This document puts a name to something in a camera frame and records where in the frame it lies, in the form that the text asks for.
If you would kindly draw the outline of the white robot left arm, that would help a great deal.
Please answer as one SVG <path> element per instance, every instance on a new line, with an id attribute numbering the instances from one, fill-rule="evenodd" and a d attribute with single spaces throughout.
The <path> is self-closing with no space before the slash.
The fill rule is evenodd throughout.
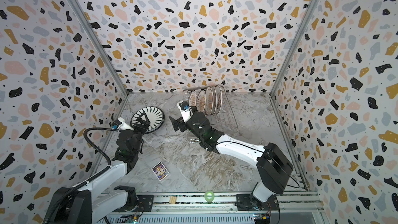
<path id="1" fill-rule="evenodd" d="M 149 118 L 141 114 L 137 122 L 128 125 L 123 118 L 118 118 L 109 129 L 119 134 L 117 150 L 114 158 L 110 158 L 96 146 L 88 137 L 93 131 L 84 131 L 84 138 L 107 161 L 107 166 L 73 187 L 62 187 L 57 190 L 50 202 L 43 222 L 45 224 L 95 224 L 107 219 L 107 215 L 125 205 L 135 206 L 138 200 L 135 189 L 128 186 L 118 186 L 112 193 L 101 194 L 116 180 L 132 171 L 142 154 L 143 135 L 150 127 Z"/>

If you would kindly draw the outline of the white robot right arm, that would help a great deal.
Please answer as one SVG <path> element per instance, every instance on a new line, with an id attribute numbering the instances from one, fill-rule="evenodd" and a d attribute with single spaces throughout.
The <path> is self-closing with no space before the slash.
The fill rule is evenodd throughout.
<path id="1" fill-rule="evenodd" d="M 293 165 L 276 144 L 261 146 L 234 139 L 213 128 L 201 112 L 186 110 L 181 115 L 178 119 L 169 117 L 175 131 L 188 130 L 205 150 L 235 157 L 258 170 L 261 180 L 249 196 L 249 208 L 262 210 L 270 197 L 284 193 Z"/>

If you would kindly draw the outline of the white plate black stripes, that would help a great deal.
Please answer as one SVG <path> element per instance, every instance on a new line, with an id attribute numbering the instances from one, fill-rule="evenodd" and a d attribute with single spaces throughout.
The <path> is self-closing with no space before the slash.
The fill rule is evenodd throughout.
<path id="1" fill-rule="evenodd" d="M 158 130 L 165 121 L 164 112 L 155 106 L 148 106 L 138 110 L 131 118 L 130 126 L 136 123 L 141 123 L 139 119 L 149 123 L 146 133 L 151 133 Z"/>

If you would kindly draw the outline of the sunburst plate green rim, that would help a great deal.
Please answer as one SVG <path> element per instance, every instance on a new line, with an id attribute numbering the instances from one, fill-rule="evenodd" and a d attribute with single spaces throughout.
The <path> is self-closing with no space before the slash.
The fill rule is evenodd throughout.
<path id="1" fill-rule="evenodd" d="M 206 107 L 206 92 L 205 90 L 200 90 L 197 97 L 197 110 L 199 112 L 205 113 Z"/>

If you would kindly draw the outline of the white plate red characters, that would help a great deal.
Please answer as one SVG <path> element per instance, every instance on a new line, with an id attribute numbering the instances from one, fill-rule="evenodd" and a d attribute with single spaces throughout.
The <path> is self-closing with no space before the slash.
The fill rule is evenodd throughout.
<path id="1" fill-rule="evenodd" d="M 209 86 L 206 88 L 206 107 L 205 113 L 206 115 L 212 115 L 214 113 L 215 107 L 215 96 L 214 96 L 214 86 Z"/>

